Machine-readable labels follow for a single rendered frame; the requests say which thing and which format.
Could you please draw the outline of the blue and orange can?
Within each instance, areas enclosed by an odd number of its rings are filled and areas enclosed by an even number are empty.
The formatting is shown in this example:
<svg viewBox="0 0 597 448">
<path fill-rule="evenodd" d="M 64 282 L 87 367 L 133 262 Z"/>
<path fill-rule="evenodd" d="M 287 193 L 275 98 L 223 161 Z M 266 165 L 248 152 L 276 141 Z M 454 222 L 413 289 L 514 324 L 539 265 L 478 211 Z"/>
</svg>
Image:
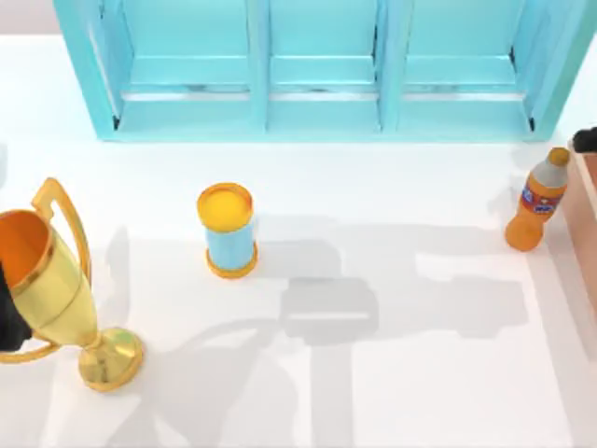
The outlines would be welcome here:
<svg viewBox="0 0 597 448">
<path fill-rule="evenodd" d="M 213 184 L 200 194 L 197 211 L 205 228 L 205 257 L 212 272 L 228 279 L 248 275 L 258 259 L 250 192 L 233 182 Z"/>
</svg>

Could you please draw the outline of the light blue rack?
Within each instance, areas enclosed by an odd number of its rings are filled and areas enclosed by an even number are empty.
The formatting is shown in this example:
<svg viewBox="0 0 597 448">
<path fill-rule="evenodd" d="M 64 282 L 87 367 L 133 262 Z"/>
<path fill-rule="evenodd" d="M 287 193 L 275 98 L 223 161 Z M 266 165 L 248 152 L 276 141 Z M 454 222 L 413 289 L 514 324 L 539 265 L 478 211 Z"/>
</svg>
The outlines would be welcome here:
<svg viewBox="0 0 597 448">
<path fill-rule="evenodd" d="M 548 140 L 597 0 L 53 0 L 105 141 Z"/>
</svg>

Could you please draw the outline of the orange bottle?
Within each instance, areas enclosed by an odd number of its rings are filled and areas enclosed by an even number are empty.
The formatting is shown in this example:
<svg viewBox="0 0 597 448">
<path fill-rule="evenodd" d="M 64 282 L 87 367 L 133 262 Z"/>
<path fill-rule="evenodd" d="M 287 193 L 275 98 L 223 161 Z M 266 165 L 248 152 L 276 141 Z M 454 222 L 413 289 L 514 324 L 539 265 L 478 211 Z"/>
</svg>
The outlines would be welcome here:
<svg viewBox="0 0 597 448">
<path fill-rule="evenodd" d="M 527 252 L 542 241 L 545 225 L 566 192 L 570 158 L 569 149 L 553 147 L 528 174 L 516 214 L 505 229 L 505 238 L 511 247 Z"/>
</svg>

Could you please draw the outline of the gold trophy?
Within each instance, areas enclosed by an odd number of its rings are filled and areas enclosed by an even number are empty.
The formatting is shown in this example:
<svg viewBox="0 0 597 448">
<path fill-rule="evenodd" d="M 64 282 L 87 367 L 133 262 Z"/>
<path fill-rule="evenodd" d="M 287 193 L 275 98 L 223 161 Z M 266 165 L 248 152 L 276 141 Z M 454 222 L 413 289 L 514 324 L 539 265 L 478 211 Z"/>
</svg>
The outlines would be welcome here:
<svg viewBox="0 0 597 448">
<path fill-rule="evenodd" d="M 19 351 L 0 352 L 0 363 L 31 362 L 76 345 L 80 376 L 99 392 L 127 384 L 139 371 L 139 337 L 98 327 L 87 236 L 56 179 L 45 180 L 31 209 L 0 213 L 0 262 L 15 306 L 33 333 Z"/>
</svg>

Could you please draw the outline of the black object in box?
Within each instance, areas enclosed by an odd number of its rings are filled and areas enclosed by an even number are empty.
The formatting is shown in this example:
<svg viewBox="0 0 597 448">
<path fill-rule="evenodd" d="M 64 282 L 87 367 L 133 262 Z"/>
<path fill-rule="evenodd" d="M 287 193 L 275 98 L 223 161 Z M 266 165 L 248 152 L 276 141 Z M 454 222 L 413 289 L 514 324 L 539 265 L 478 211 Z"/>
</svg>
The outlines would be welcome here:
<svg viewBox="0 0 597 448">
<path fill-rule="evenodd" d="M 572 138 L 572 147 L 578 154 L 597 154 L 597 126 L 577 131 Z"/>
</svg>

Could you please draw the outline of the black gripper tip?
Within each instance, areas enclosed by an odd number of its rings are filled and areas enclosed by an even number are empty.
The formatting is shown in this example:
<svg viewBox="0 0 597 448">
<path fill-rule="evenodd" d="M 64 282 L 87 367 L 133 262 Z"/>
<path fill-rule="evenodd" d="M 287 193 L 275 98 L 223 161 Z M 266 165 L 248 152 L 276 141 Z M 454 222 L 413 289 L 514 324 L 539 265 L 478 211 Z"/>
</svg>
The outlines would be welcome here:
<svg viewBox="0 0 597 448">
<path fill-rule="evenodd" d="M 15 306 L 0 262 L 0 352 L 17 352 L 32 336 L 32 329 Z"/>
</svg>

